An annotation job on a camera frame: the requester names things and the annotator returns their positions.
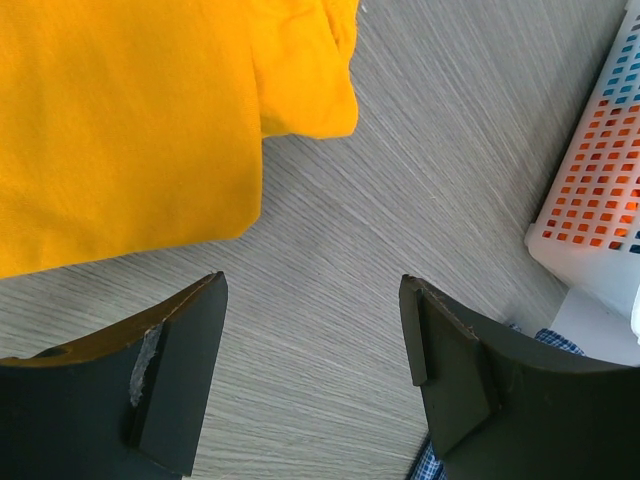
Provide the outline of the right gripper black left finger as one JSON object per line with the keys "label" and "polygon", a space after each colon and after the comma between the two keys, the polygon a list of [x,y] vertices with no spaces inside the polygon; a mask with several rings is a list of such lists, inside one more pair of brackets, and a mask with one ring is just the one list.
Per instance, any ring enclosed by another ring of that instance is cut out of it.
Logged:
{"label": "right gripper black left finger", "polygon": [[190,476],[227,301],[225,276],[210,274],[90,335],[4,358],[2,477]]}

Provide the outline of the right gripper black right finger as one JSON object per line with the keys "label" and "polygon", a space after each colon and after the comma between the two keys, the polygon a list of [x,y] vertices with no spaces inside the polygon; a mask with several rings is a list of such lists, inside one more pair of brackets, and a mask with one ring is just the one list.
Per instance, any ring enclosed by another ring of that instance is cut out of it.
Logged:
{"label": "right gripper black right finger", "polygon": [[402,330],[451,479],[635,479],[639,371],[517,332],[404,276]]}

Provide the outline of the orange yellow t shirt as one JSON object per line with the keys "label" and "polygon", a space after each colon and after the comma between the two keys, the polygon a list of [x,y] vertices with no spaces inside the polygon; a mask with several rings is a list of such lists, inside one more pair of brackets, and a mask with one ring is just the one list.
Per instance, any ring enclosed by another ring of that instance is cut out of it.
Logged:
{"label": "orange yellow t shirt", "polygon": [[241,236],[262,142],[350,135],[354,1],[5,1],[1,274]]}

